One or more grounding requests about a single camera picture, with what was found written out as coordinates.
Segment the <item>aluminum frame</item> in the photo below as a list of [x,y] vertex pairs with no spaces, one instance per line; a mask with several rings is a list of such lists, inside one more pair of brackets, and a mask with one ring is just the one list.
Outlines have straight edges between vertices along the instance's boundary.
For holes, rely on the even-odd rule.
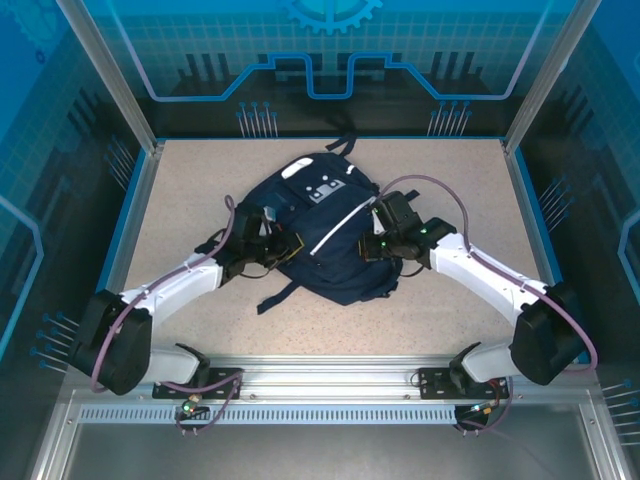
[[601,0],[577,0],[538,76],[529,89],[506,135],[507,152],[512,155],[533,123],[551,88],[569,61],[582,34],[589,26]]
[[82,0],[56,2],[140,146],[153,154],[157,144],[156,137],[87,7]]

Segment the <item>reflective strip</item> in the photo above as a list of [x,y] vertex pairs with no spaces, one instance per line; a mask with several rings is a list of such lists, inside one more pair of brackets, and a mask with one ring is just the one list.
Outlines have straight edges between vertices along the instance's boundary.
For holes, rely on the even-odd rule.
[[322,246],[327,243],[329,241],[329,239],[331,237],[333,237],[333,235],[342,228],[342,226],[347,223],[349,220],[351,220],[356,213],[358,213],[360,210],[362,210],[364,207],[366,207],[367,205],[371,205],[374,201],[375,201],[376,197],[371,197],[370,199],[362,202],[360,205],[358,205],[356,208],[354,208],[351,212],[349,212],[349,215],[347,215],[346,217],[344,217],[342,220],[340,220],[340,222],[333,227],[329,233],[327,233],[322,240],[320,240],[318,242],[318,244],[313,248],[313,250],[311,250],[311,255],[315,255],[316,253],[318,253],[318,250],[320,250],[322,248]]

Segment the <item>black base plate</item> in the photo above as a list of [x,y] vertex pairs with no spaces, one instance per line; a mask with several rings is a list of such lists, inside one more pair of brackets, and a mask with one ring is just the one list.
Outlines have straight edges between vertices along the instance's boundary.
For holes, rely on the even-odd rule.
[[[422,400],[493,400],[496,392],[489,384],[481,384],[471,395],[463,396],[451,381],[449,369],[444,368],[420,368],[417,372],[417,383],[420,387]],[[509,398],[509,389],[506,384],[500,387],[500,400]]]
[[[209,381],[207,382],[207,385],[213,385],[214,383],[224,380],[225,378],[233,375],[234,373],[241,372],[241,371],[242,371],[241,368],[210,368]],[[233,385],[233,382],[229,382],[221,386],[220,388],[216,388],[209,392],[205,392],[202,394],[202,398],[203,400],[226,400],[227,397],[229,396],[229,393],[231,392],[232,385]],[[241,388],[242,388],[242,385],[240,385],[236,390],[236,393],[233,394],[233,397],[231,397],[232,400],[237,400],[238,398],[240,398]],[[185,400],[189,398],[189,395],[190,394],[188,393],[172,390],[168,387],[165,387],[164,385],[154,385],[153,393],[151,394],[153,398],[156,398],[159,400]]]

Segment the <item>backpack handle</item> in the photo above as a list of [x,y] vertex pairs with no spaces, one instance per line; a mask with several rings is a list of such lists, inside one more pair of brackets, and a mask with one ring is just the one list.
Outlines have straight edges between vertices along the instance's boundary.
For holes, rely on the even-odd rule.
[[325,148],[331,152],[332,150],[338,148],[340,145],[344,145],[345,147],[338,155],[340,155],[341,157],[346,157],[353,151],[353,147],[355,147],[356,145],[357,138],[358,137],[355,133],[347,133],[335,142],[327,145]]

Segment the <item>backpack strap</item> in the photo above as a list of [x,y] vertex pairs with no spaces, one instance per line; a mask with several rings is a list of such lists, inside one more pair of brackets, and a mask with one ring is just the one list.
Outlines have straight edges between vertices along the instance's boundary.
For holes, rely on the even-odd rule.
[[299,286],[300,284],[297,282],[290,282],[289,285],[287,285],[280,291],[280,293],[276,293],[272,297],[264,300],[260,305],[258,305],[258,315],[262,315],[267,310],[284,302],[287,297],[295,292],[296,288],[298,288]]
[[351,153],[351,151],[353,150],[353,147],[355,147],[357,138],[358,137],[356,136],[355,133],[347,133],[346,135],[344,135],[343,137],[340,137],[335,142],[327,145],[325,148],[331,152],[332,150],[335,150],[336,148],[338,148],[340,145],[346,144],[345,147],[342,149],[342,152],[338,154],[341,157],[346,157]]

